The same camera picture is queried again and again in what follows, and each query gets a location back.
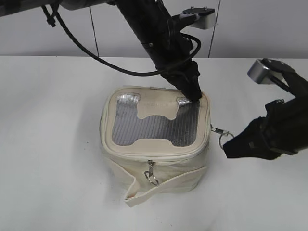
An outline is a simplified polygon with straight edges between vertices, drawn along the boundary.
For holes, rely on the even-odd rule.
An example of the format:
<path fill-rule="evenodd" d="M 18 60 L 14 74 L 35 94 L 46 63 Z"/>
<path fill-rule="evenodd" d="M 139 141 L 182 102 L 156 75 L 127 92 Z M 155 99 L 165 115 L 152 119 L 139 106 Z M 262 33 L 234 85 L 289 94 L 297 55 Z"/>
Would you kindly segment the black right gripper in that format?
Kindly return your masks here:
<path fill-rule="evenodd" d="M 286 74 L 283 78 L 286 84 L 273 74 L 268 77 L 294 98 L 266 104 L 265 117 L 254 119 L 238 136 L 223 145 L 227 158 L 274 160 L 282 154 L 294 155 L 308 147 L 308 82 L 298 74 Z"/>

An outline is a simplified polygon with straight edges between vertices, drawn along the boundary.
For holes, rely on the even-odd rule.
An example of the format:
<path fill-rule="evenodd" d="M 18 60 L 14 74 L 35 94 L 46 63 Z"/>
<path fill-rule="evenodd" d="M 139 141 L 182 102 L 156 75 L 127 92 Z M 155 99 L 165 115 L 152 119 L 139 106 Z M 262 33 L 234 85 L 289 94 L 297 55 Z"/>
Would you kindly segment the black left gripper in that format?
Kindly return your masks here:
<path fill-rule="evenodd" d="M 161 74 L 161 76 L 191 102 L 196 102 L 202 97 L 199 80 L 200 72 L 195 61 L 188 61 L 184 65 Z"/>

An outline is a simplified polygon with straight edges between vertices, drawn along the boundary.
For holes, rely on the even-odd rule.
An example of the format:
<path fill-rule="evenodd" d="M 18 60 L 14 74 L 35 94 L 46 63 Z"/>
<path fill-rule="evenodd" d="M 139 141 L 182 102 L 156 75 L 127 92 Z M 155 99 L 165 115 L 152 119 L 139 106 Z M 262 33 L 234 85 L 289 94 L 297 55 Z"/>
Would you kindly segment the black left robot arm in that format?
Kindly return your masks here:
<path fill-rule="evenodd" d="M 171 16 L 160 0 L 107 0 L 107 4 L 119 9 L 156 67 L 154 72 L 133 72 L 113 65 L 86 49 L 59 14 L 60 6 L 73 11 L 102 3 L 102 0 L 2 0 L 0 14 L 7 16 L 41 8 L 49 25 L 54 27 L 59 22 L 84 53 L 103 65 L 131 76 L 161 75 L 190 101 L 195 102 L 202 97 L 198 80 L 200 72 L 197 63 L 192 60 L 199 52 L 201 42 L 194 36 L 181 33 L 183 28 L 198 19 L 197 15 L 183 19 Z"/>

